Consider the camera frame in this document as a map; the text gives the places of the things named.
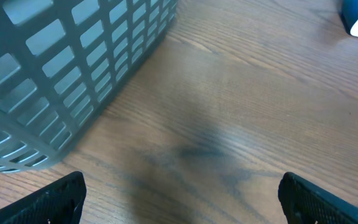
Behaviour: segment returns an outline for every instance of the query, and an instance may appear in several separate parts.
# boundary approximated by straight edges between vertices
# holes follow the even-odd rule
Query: wooden table
[[[63,162],[0,174],[0,208],[74,170],[82,223],[286,223],[286,171],[358,206],[358,38],[336,1],[180,0]]]

